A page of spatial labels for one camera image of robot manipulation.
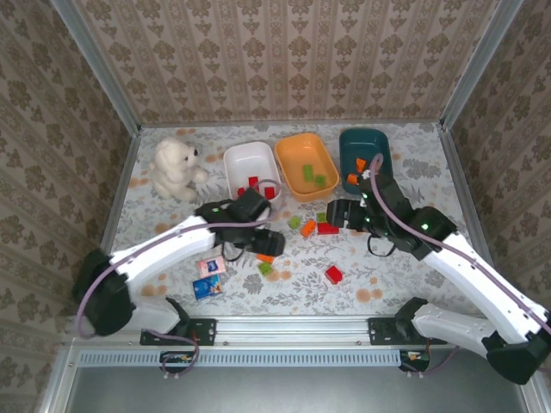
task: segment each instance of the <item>orange bowl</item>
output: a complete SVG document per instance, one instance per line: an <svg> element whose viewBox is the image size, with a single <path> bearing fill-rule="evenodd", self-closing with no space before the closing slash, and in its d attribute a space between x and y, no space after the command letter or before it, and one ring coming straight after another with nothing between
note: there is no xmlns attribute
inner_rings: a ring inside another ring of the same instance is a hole
<svg viewBox="0 0 551 413"><path fill-rule="evenodd" d="M298 202L312 202L331 195L338 185L338 172L324 143L318 135L301 133L280 140L275 145L275 157L283 176ZM302 167L312 165L314 175L325 176L325 185L306 182Z"/></svg>

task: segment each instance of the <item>white bowl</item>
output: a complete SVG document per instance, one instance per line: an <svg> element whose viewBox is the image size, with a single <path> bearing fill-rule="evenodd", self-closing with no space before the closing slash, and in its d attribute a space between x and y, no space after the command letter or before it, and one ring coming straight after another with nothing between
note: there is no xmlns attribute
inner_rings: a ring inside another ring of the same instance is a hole
<svg viewBox="0 0 551 413"><path fill-rule="evenodd" d="M224 169L226 170L227 187L230 198L238 198L238 189L249 187L249 177L257 176L258 180L273 179L282 187L282 180L277 172L276 160L271 148L264 142L250 142L232 146L224 153ZM271 183L261 183L260 194L264 196L264 188L273 187ZM281 190L275 189L276 202L280 198Z"/></svg>

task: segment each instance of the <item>patterned fabric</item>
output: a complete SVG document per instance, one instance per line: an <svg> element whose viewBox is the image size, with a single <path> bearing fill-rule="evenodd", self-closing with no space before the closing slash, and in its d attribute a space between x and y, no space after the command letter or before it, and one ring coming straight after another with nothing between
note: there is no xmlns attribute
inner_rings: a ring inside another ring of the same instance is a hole
<svg viewBox="0 0 551 413"><path fill-rule="evenodd" d="M453 128L492 257L551 306L551 3L526 0Z"/></svg>
<svg viewBox="0 0 551 413"><path fill-rule="evenodd" d="M339 168L338 136L350 125L308 126L231 126L195 129L145 129L138 158L127 191L115 236L115 250L124 250L168 230L187 218L204 202L228 197L224 162L225 150L244 142L262 141L272 148L280 138L296 133L313 132L325 142ZM449 174L446 157L433 124L374 125L389 138L393 171L405 195L415 207L439 208L465 233L461 208ZM211 178L197 185L199 199L194 204L163 200L152 188L149 164L157 143L176 135L195 145L201 153L200 165ZM304 225L324 212L328 200L299 203L284 186L282 208L270 223L286 238L283 256L274 261L275 272L260 275L260 263L252 253L226 265L221 276L223 293L195 300L192 281L199 279L198 262L220 253L220 248L183 260L156 274L141 287L144 295L165 295L177 299L194 316L199 315L317 315L395 313L412 296L425 297L443 307L475 312L470 302L437 271L416 261L411 255L396 251L388 258L371 256L367 235L341 230L338 235L314 235L304 240L298 230L288 227L288 220L298 215ZM331 198L354 198L339 184ZM391 244L373 240L379 254ZM237 251L228 251L228 256ZM333 286L325 271L336 265L343 281Z"/></svg>
<svg viewBox="0 0 551 413"><path fill-rule="evenodd" d="M77 0L147 125L436 119L498 0Z"/></svg>
<svg viewBox="0 0 551 413"><path fill-rule="evenodd" d="M0 2L0 411L33 408L129 137L48 1Z"/></svg>

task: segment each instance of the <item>floral tablecloth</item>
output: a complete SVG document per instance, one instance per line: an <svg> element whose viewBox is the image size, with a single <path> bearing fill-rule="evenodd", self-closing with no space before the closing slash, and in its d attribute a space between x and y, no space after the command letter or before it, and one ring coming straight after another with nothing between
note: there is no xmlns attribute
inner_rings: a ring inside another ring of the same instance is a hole
<svg viewBox="0 0 551 413"><path fill-rule="evenodd" d="M145 129L133 167L114 250L123 250L166 231L188 217L201 203L228 198L222 157L233 145L263 141L272 148L280 138L296 133L318 134L337 168L338 137L353 125L301 126L215 126L196 129ZM389 138L394 177L415 207L434 205L466 233L461 208L434 124L369 125ZM193 204L163 200L152 189L149 163L156 144L166 136L177 136L201 153L200 165L210 174L205 185L197 185ZM220 249L193 256L158 274L141 288L144 295L167 294L178 300L193 316L231 315L360 315L391 314L413 296L423 297L450 310L476 312L473 305L437 271L400 251L388 258L371 256L367 235L341 230L338 235L312 236L304 240L291 230L288 219L299 215L302 222L324 212L328 200L301 204L284 185L285 201L270 224L287 239L283 256L274 262L275 272L262 277L254 255L245 253L227 264L223 293L197 301L192 281L199 278L197 263L217 256ZM333 198L353 198L339 185ZM385 240L374 240L379 253L389 248ZM325 270L336 265L344 274L333 286Z"/></svg>

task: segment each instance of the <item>stuffed animal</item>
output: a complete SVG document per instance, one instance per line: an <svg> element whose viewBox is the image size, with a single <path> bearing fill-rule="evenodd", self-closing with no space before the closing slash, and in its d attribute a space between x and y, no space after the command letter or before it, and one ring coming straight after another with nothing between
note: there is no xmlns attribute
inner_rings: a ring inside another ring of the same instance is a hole
<svg viewBox="0 0 551 413"><path fill-rule="evenodd" d="M197 192L188 188L190 182L205 183L208 173L197 166L199 153L180 140L168 137L158 143L155 158L150 164L152 184L163 198L174 196L179 200L191 202Z"/></svg>

